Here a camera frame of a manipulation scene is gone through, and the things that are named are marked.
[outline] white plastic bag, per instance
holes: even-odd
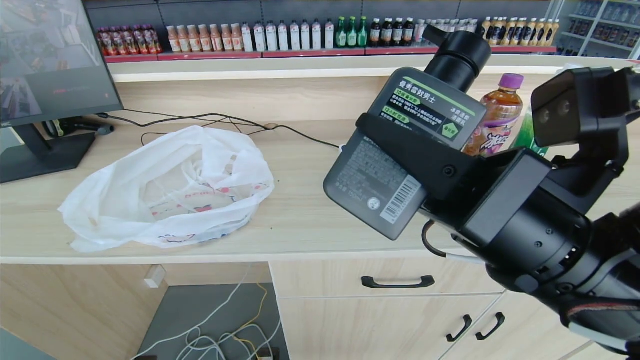
[[[221,238],[273,191],[249,136],[191,126],[87,177],[58,208],[80,252],[129,241],[161,248]]]

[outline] monitor screen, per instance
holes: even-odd
[[[121,110],[82,0],[2,0],[0,127]]]

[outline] black handle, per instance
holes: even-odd
[[[495,318],[498,320],[498,323],[495,324],[495,326],[493,327],[493,329],[491,329],[491,331],[487,334],[487,335],[482,335],[482,332],[477,332],[476,333],[476,339],[478,340],[484,340],[486,338],[488,338],[489,336],[491,336],[500,326],[502,326],[502,324],[504,324],[504,314],[502,313],[497,313],[495,315]]]
[[[415,285],[380,285],[371,276],[362,277],[362,286],[372,289],[417,289],[428,288],[436,283],[431,275],[425,275],[420,278],[420,284]]]
[[[465,315],[462,316],[462,319],[465,321],[465,326],[462,328],[462,330],[458,333],[458,335],[455,336],[451,336],[451,334],[447,334],[447,341],[452,343],[454,341],[456,341],[460,336],[462,336],[462,334],[467,331],[467,329],[469,327],[471,327],[471,316],[469,315]]]

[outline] barcode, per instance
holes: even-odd
[[[387,206],[382,210],[380,217],[391,224],[395,224],[396,220],[400,217],[418,190],[420,190],[418,180],[414,179],[411,175],[407,175],[406,179],[404,179],[400,185],[400,188],[398,188],[391,198],[391,201],[389,201]]]

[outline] purple bottle cap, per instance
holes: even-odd
[[[524,76],[520,74],[504,74],[498,86],[501,88],[519,89],[524,81]]]

